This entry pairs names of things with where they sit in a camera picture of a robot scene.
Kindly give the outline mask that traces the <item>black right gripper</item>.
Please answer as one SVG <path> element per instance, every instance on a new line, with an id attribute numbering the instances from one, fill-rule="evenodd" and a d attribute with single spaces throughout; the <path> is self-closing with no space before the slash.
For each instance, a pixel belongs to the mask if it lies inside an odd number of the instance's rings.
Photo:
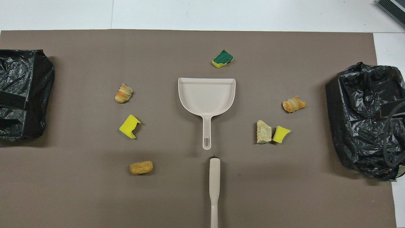
<path id="1" fill-rule="evenodd" d="M 388 102 L 381 105 L 381 119 L 394 117 L 405 113 L 405 102 Z"/>

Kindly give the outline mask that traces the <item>bin lined with black bag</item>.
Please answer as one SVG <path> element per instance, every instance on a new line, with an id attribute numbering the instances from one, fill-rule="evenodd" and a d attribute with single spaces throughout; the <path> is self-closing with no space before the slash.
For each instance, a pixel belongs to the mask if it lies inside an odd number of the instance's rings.
<path id="1" fill-rule="evenodd" d="M 0 91 L 31 103 L 29 110 L 0 108 L 1 141 L 42 136 L 54 80 L 54 66 L 42 50 L 0 49 Z"/>
<path id="2" fill-rule="evenodd" d="M 326 84 L 333 145 L 344 167 L 382 181 L 405 176 L 405 114 L 379 119 L 381 105 L 405 99 L 405 81 L 393 66 L 362 62 Z"/>

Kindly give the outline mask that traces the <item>pale crusty bread chunk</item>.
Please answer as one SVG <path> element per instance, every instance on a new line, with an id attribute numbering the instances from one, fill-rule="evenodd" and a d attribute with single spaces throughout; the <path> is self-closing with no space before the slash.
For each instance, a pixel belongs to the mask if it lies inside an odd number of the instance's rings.
<path id="1" fill-rule="evenodd" d="M 257 143 L 267 144 L 272 141 L 272 127 L 264 121 L 257 121 Z"/>

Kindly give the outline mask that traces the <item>dark grey ribbed device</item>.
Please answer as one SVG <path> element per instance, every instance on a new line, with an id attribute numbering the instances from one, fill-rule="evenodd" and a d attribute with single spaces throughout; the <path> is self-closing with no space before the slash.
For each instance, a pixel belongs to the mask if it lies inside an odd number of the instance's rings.
<path id="1" fill-rule="evenodd" d="M 405 28 L 405 0 L 377 0 L 376 5 Z"/>

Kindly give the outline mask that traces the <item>curved yellow sponge piece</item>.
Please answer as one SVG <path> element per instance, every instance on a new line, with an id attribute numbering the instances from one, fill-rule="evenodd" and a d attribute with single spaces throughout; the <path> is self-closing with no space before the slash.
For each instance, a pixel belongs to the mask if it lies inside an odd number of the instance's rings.
<path id="1" fill-rule="evenodd" d="M 290 133 L 290 132 L 291 132 L 290 129 L 287 129 L 287 128 L 284 128 L 284 127 L 278 125 L 278 126 L 276 126 L 275 134 L 272 137 L 272 141 L 281 144 L 283 142 L 283 139 L 285 138 L 285 136 L 287 136 L 288 133 Z"/>

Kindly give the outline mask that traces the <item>oval brown bread roll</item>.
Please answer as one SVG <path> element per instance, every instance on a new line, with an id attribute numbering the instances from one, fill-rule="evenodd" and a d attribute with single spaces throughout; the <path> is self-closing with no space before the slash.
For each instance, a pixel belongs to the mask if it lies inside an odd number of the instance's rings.
<path id="1" fill-rule="evenodd" d="M 141 175 L 151 172 L 153 168 L 152 161 L 141 161 L 130 164 L 129 171 L 132 174 Z"/>

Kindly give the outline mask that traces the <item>beige hand brush black bristles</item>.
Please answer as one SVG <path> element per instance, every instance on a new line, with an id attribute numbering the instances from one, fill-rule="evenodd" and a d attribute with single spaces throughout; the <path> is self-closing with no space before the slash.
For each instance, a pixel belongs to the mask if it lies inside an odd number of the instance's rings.
<path id="1" fill-rule="evenodd" d="M 218 200 L 220 196 L 221 161 L 212 156 L 209 160 L 209 196 L 211 201 L 210 228 L 218 228 Z"/>

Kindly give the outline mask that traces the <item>notched yellow sponge piece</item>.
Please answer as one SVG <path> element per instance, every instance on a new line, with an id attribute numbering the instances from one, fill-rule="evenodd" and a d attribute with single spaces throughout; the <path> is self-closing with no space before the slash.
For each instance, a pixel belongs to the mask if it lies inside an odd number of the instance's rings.
<path id="1" fill-rule="evenodd" d="M 120 126 L 119 130 L 127 137 L 136 139 L 136 135 L 133 133 L 133 131 L 136 129 L 138 124 L 141 124 L 141 121 L 139 121 L 135 116 L 129 115 L 124 123 Z"/>

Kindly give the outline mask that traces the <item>brown paper table mat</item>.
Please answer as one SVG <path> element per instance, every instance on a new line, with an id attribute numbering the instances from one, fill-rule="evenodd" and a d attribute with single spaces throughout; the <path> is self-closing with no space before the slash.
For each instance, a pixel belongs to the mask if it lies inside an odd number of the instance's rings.
<path id="1" fill-rule="evenodd" d="M 42 49 L 55 67 L 47 127 L 0 142 L 0 228 L 209 228 L 209 158 L 221 159 L 219 227 L 395 227 L 391 183 L 347 169 L 330 135 L 326 83 L 376 65 L 372 34 L 163 30 L 3 31 L 0 49 Z M 225 49 L 233 61 L 216 68 Z M 234 78 L 229 110 L 186 110 L 178 78 Z M 121 84 L 133 89 L 115 101 Z M 286 112 L 299 96 L 307 107 Z M 129 115 L 141 124 L 119 128 Z M 257 121 L 290 129 L 257 143 Z M 132 163 L 152 161 L 146 174 Z"/>

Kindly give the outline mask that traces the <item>green and yellow sponge piece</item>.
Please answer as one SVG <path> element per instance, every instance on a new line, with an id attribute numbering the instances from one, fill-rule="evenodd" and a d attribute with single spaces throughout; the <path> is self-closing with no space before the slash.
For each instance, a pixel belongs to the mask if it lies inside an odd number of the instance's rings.
<path id="1" fill-rule="evenodd" d="M 229 54 L 225 49 L 223 49 L 218 56 L 216 56 L 212 60 L 212 64 L 216 68 L 222 68 L 226 66 L 229 62 L 233 61 L 234 57 L 233 55 Z"/>

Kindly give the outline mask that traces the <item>long orange croissant piece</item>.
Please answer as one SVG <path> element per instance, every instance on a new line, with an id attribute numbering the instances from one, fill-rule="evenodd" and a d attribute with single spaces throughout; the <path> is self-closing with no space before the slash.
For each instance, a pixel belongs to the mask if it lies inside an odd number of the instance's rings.
<path id="1" fill-rule="evenodd" d="M 307 103 L 299 98 L 299 96 L 294 96 L 286 101 L 282 102 L 283 109 L 288 113 L 293 113 L 297 110 L 307 107 Z"/>

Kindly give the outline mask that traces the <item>beige plastic dustpan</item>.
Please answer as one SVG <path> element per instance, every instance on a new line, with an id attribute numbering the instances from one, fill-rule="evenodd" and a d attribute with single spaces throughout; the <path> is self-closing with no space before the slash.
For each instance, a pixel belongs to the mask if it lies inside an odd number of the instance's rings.
<path id="1" fill-rule="evenodd" d="M 183 107 L 202 118 L 202 147 L 210 150 L 211 119 L 223 114 L 234 103 L 234 78 L 178 78 L 178 96 Z"/>

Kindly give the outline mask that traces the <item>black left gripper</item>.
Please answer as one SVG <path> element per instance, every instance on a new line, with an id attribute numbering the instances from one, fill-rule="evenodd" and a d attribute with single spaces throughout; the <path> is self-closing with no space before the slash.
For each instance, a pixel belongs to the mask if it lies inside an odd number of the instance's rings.
<path id="1" fill-rule="evenodd" d="M 29 110 L 31 108 L 31 103 L 25 96 L 0 91 L 0 108 Z"/>

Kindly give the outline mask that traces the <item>striped croissant bread piece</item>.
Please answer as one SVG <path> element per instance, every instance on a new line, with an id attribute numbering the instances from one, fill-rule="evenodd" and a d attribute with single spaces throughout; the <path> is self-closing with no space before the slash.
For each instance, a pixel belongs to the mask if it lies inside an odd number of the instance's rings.
<path id="1" fill-rule="evenodd" d="M 126 84 L 121 84 L 120 89 L 117 91 L 115 95 L 115 101 L 118 103 L 125 103 L 130 100 L 131 96 L 133 95 L 133 89 Z"/>

